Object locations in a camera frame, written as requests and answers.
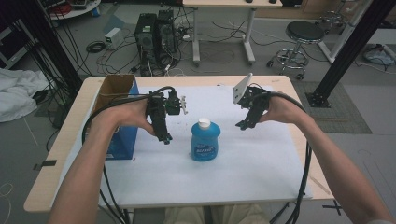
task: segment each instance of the white paper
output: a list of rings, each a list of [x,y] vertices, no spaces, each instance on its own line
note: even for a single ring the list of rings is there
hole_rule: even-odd
[[[140,93],[157,89],[139,87]],[[176,89],[178,97],[186,96],[189,113],[166,117],[168,132],[173,137],[171,143],[165,145],[139,129],[134,158],[106,162],[118,205],[153,207],[295,200],[303,166],[286,124],[268,121],[241,131],[235,124],[245,119],[248,110],[233,104],[231,86]],[[212,161],[193,161],[190,156],[191,127],[199,118],[208,118],[221,128],[219,153]],[[72,151],[79,151],[80,147],[81,144],[75,144]],[[74,159],[67,159],[65,170],[71,158]],[[111,201],[104,179],[101,189]],[[309,187],[305,193],[306,197],[312,197]]]

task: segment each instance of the rolling stool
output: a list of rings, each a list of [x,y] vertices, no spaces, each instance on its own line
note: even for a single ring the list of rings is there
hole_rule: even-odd
[[[292,40],[297,41],[294,49],[282,49],[276,53],[271,61],[267,63],[267,67],[272,67],[274,60],[282,64],[282,71],[279,73],[283,75],[285,68],[301,69],[303,72],[297,75],[298,80],[302,80],[305,76],[305,67],[308,65],[309,60],[306,55],[300,52],[302,44],[317,44],[324,36],[322,29],[307,21],[293,21],[289,23],[286,28],[286,35]]]
[[[319,21],[321,21],[322,23],[329,23],[330,27],[328,27],[324,30],[325,34],[328,34],[330,32],[333,25],[336,25],[337,27],[340,27],[340,28],[345,27],[347,25],[347,17],[341,13],[342,9],[344,8],[346,2],[358,2],[358,1],[359,0],[341,0],[341,2],[338,4],[338,7],[335,11],[327,11],[322,17],[319,18],[319,20],[317,20],[315,22],[315,25],[320,25]]]

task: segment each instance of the human arm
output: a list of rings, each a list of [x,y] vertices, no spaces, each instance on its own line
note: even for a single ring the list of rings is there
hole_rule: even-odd
[[[102,171],[117,127],[132,125],[153,134],[146,120],[146,100],[111,107],[93,119],[90,133],[68,170],[49,214],[48,223],[94,223]]]
[[[332,194],[354,223],[375,219],[394,222],[360,169],[303,110],[285,99],[272,97],[269,110],[260,122],[267,120],[293,123],[302,131],[318,158]]]

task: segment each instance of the blue bottle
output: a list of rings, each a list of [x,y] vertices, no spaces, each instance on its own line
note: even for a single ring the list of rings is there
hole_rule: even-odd
[[[191,157],[195,161],[210,161],[218,155],[220,127],[209,119],[199,119],[192,128]]]

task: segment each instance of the white pump cap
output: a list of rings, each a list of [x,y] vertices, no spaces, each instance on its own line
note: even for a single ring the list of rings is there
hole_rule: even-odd
[[[198,125],[202,130],[208,129],[210,126],[210,119],[198,119]]]

